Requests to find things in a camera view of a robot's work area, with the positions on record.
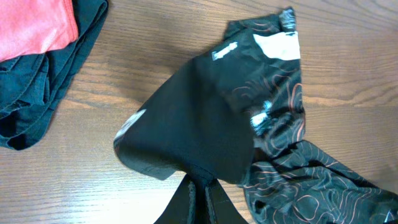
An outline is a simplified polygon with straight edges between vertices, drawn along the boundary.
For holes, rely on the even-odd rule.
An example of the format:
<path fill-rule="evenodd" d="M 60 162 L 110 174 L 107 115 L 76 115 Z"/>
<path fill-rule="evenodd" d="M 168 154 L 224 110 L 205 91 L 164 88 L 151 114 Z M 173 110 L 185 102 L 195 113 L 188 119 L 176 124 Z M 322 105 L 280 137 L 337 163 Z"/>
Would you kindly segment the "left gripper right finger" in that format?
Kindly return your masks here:
<path fill-rule="evenodd" d="M 248 224 L 217 179 L 205 187 L 206 213 L 211 224 Z"/>

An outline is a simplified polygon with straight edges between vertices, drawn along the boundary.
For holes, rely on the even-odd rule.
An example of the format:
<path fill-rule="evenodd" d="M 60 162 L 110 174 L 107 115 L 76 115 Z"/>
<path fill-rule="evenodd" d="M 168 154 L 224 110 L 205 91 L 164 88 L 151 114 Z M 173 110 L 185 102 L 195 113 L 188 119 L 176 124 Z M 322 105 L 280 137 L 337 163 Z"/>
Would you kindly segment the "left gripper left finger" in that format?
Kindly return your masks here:
<path fill-rule="evenodd" d="M 161 216 L 154 224 L 194 224 L 196 188 L 185 175 Z"/>

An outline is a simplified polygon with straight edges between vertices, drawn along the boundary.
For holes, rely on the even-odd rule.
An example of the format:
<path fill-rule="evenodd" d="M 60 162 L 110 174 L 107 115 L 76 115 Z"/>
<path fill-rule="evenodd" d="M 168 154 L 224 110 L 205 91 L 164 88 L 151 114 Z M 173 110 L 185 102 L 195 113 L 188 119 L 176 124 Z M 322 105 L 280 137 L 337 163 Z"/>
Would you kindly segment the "black printed cycling jersey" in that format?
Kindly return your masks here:
<path fill-rule="evenodd" d="M 160 180 L 189 175 L 194 223 L 208 223 L 214 179 L 243 189 L 257 223 L 396 223 L 396 194 L 304 140 L 296 27 L 291 7 L 230 22 L 123 124 L 119 160 Z"/>

